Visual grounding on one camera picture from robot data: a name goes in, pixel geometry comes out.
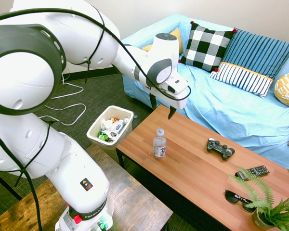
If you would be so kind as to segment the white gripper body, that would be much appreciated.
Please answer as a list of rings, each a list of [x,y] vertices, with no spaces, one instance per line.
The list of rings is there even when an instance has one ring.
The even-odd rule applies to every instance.
[[[169,77],[165,82],[159,85],[163,93],[158,93],[158,97],[174,107],[182,110],[187,104],[189,94],[188,82],[182,76]]]

